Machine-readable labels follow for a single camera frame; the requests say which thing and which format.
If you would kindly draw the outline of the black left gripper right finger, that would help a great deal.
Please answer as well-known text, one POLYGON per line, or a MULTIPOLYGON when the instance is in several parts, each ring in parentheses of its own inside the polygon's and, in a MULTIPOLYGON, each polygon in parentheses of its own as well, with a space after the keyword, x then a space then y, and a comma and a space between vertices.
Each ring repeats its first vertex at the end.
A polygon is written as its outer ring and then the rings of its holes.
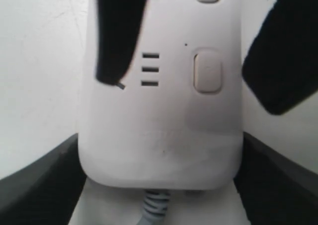
POLYGON ((318 91, 318 0, 276 0, 244 60, 261 106, 283 115, 318 91))

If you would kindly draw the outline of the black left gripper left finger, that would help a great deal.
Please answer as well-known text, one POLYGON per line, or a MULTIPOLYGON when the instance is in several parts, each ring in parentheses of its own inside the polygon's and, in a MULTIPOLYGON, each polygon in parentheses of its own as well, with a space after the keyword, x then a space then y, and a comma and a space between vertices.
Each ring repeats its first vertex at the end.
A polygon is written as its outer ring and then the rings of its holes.
POLYGON ((96 79, 115 86, 130 67, 147 0, 97 0, 96 79))

